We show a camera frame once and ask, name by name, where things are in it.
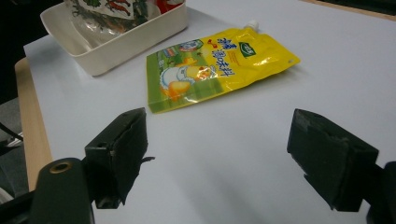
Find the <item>yellow pouch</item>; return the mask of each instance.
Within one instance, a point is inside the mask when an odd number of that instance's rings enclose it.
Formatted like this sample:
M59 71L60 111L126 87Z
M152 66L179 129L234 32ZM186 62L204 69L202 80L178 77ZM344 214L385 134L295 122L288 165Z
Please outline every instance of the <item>yellow pouch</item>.
M300 59L257 24L181 43L147 57L148 106L165 112L280 73Z

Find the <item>white plastic tray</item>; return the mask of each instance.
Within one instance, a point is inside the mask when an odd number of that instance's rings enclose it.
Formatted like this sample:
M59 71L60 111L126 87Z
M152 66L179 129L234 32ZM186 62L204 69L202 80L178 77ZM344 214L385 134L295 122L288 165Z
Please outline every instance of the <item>white plastic tray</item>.
M40 15L47 32L90 75L98 76L187 27L187 9L181 6L147 21L106 43L87 39L71 22L65 3Z

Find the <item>green label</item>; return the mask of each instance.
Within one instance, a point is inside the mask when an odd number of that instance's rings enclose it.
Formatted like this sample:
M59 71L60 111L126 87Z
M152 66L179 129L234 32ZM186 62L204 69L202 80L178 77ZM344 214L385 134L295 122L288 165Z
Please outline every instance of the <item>green label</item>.
M256 51L249 45L249 43L240 42L239 48L241 49L242 54L245 58L256 55Z

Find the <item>white table surface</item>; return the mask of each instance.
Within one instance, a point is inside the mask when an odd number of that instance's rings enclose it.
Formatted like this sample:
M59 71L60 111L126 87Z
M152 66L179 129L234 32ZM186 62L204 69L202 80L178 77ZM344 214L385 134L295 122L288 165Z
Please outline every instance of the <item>white table surface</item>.
M45 36L25 46L52 157L84 147L117 115L145 107L148 153L126 205L96 223L365 223L332 211L287 153L295 108L319 113L396 160L396 22L297 0L187 2L189 27L100 77ZM154 115L146 56L255 19L301 58L287 72Z

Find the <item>wooden table edge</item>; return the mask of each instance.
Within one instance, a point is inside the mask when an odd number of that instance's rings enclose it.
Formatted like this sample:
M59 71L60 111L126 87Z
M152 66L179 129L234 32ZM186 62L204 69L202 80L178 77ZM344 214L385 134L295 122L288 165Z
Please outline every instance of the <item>wooden table edge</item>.
M18 86L29 190L34 190L39 171L45 165L52 162L52 156L35 92L35 84L26 58L19 60L15 64L15 74Z

